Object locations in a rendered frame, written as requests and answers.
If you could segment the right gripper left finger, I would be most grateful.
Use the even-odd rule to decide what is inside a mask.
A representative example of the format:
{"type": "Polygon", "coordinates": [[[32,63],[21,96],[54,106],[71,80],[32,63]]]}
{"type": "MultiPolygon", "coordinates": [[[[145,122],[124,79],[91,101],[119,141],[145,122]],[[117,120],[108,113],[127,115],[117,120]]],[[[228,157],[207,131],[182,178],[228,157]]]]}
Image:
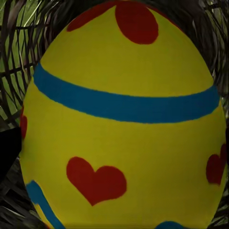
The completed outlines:
{"type": "Polygon", "coordinates": [[[21,151],[21,127],[0,132],[0,184],[21,151]]]}

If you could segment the easter egg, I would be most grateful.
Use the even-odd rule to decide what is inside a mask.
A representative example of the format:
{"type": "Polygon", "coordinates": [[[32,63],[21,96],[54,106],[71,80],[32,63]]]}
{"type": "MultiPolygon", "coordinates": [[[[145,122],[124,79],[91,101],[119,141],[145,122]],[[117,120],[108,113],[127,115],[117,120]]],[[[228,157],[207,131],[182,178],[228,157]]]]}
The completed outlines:
{"type": "Polygon", "coordinates": [[[202,53],[164,12],[97,4],[59,32],[21,110],[22,177],[48,229],[207,229],[226,117],[202,53]]]}

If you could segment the wicker basket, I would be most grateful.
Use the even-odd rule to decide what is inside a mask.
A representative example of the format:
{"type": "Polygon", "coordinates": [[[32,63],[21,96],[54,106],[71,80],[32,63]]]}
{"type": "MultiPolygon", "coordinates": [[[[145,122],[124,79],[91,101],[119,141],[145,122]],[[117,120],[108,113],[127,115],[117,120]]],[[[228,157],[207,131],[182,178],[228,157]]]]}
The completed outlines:
{"type": "MultiPolygon", "coordinates": [[[[29,6],[27,12],[31,8],[34,1],[35,0],[33,0],[31,5],[29,6]]],[[[85,5],[82,8],[89,7],[86,9],[88,10],[97,4],[105,3],[108,1],[113,1],[113,0],[99,0],[98,2],[85,5]]],[[[199,44],[199,51],[202,53],[202,57],[204,58],[204,61],[206,62],[207,66],[208,66],[210,54],[212,54],[212,61],[208,69],[212,77],[215,78],[214,82],[217,87],[218,93],[221,99],[226,98],[226,101],[229,101],[229,92],[227,87],[227,82],[229,80],[229,9],[225,9],[226,7],[229,7],[229,0],[209,0],[212,4],[211,6],[209,6],[207,0],[178,0],[180,4],[185,8],[185,10],[175,0],[142,0],[142,1],[156,6],[156,8],[154,7],[155,9],[164,12],[176,24],[178,24],[178,26],[183,31],[185,31],[185,29],[183,28],[183,25],[185,25],[187,32],[189,34],[189,38],[194,43],[189,25],[187,24],[188,21],[191,21],[199,44]],[[167,3],[170,6],[170,8],[174,11],[174,13],[182,21],[182,24],[180,24],[178,20],[167,10],[167,8],[164,6],[164,3],[167,3]],[[170,3],[173,4],[187,18],[186,21],[183,20],[183,18],[177,13],[177,11],[171,6],[170,3]],[[222,28],[218,21],[217,8],[220,8],[222,28]],[[213,18],[215,29],[210,21],[209,15],[206,12],[207,10],[210,12],[213,18]],[[226,24],[226,27],[228,29],[228,39],[226,38],[226,35],[224,33],[225,30],[224,23],[226,24]],[[224,41],[225,49],[222,49],[221,37],[224,41]],[[219,61],[220,61],[220,69],[218,70],[219,61]]],[[[23,6],[26,7],[27,0],[16,0],[13,10],[10,12],[11,2],[12,0],[6,0],[4,3],[5,6],[4,6],[3,21],[2,21],[2,26],[0,25],[0,59],[2,56],[4,61],[4,66],[5,66],[5,72],[0,73],[0,90],[3,98],[3,100],[0,99],[0,105],[4,109],[6,115],[8,116],[8,119],[4,120],[0,115],[0,129],[4,128],[5,130],[10,129],[10,127],[8,126],[9,123],[12,123],[14,127],[20,126],[16,123],[15,119],[18,117],[21,118],[22,109],[21,110],[17,109],[14,95],[16,95],[21,106],[23,107],[22,98],[19,97],[19,95],[17,94],[17,92],[12,86],[10,74],[13,73],[15,74],[16,83],[19,92],[22,92],[23,96],[25,97],[24,92],[19,86],[16,72],[19,72],[21,70],[22,74],[20,74],[20,76],[23,80],[25,93],[26,93],[28,84],[25,81],[24,72],[26,73],[28,77],[28,81],[30,83],[32,78],[30,72],[30,66],[33,67],[34,71],[36,70],[40,59],[45,54],[46,50],[48,49],[52,41],[59,34],[60,32],[59,27],[62,19],[73,8],[73,6],[75,7],[75,9],[78,10],[80,14],[86,11],[84,10],[83,12],[81,12],[80,9],[77,7],[78,4],[75,5],[75,0],[39,0],[37,8],[33,12],[33,14],[35,12],[36,13],[34,16],[34,20],[32,21],[32,24],[26,27],[33,14],[29,17],[24,27],[21,27],[22,20],[27,14],[26,12],[24,15],[23,12],[22,20],[19,23],[19,26],[16,27],[18,13],[23,8],[23,6]],[[39,7],[42,5],[43,2],[44,5],[39,11],[39,7]],[[41,14],[41,16],[38,23],[36,24],[36,19],[39,16],[39,14],[41,14]],[[33,40],[32,37],[35,28],[36,28],[36,34],[33,40]],[[28,30],[28,36],[29,36],[28,45],[26,43],[25,29],[28,30]],[[15,56],[13,56],[12,48],[11,48],[15,30],[17,30],[18,46],[19,46],[20,30],[24,30],[24,42],[22,45],[21,52],[19,49],[20,58],[18,61],[17,68],[15,68],[15,63],[14,63],[15,56]],[[7,56],[5,50],[5,41],[8,35],[10,37],[10,43],[9,43],[9,50],[7,56]],[[25,56],[22,61],[21,56],[22,56],[24,45],[25,45],[25,56]],[[28,57],[29,50],[31,51],[30,61],[28,57]],[[12,64],[9,69],[8,60],[9,60],[10,53],[12,56],[12,64]],[[13,102],[17,111],[13,115],[10,113],[10,109],[6,97],[6,91],[2,80],[2,77],[4,76],[6,77],[9,83],[13,102]]],[[[71,20],[66,24],[68,25],[74,18],[76,18],[76,14],[74,14],[71,20]]],[[[229,106],[227,108],[227,111],[224,112],[224,115],[226,117],[227,128],[229,128],[229,116],[228,116],[229,106]]],[[[18,171],[15,171],[13,168],[9,169],[9,173],[13,176],[13,178],[11,181],[9,181],[7,177],[3,179],[3,183],[5,184],[5,187],[2,190],[0,190],[0,201],[3,199],[8,203],[8,205],[11,205],[23,216],[0,205],[0,217],[4,218],[6,221],[8,221],[11,224],[10,225],[0,221],[0,229],[29,229],[29,227],[27,227],[23,222],[29,223],[37,227],[37,229],[48,229],[42,220],[38,219],[36,216],[31,214],[30,212],[28,212],[18,204],[34,212],[37,212],[33,205],[26,204],[22,201],[16,200],[15,198],[6,195],[6,193],[8,193],[8,191],[12,189],[15,192],[17,192],[19,195],[21,195],[23,198],[25,198],[27,201],[31,202],[27,190],[16,185],[17,180],[20,181],[22,184],[24,184],[19,154],[15,159],[14,163],[20,169],[18,171]]],[[[227,165],[227,173],[229,173],[229,165],[227,165]]],[[[224,191],[226,191],[227,189],[229,189],[229,181],[225,183],[224,191]]],[[[229,204],[229,196],[222,197],[220,200],[220,205],[218,206],[218,209],[215,213],[214,219],[222,216],[223,217],[217,220],[216,222],[210,224],[207,227],[207,229],[229,229],[229,223],[221,225],[221,223],[229,219],[229,208],[220,210],[220,208],[224,207],[227,204],[229,204]]]]}

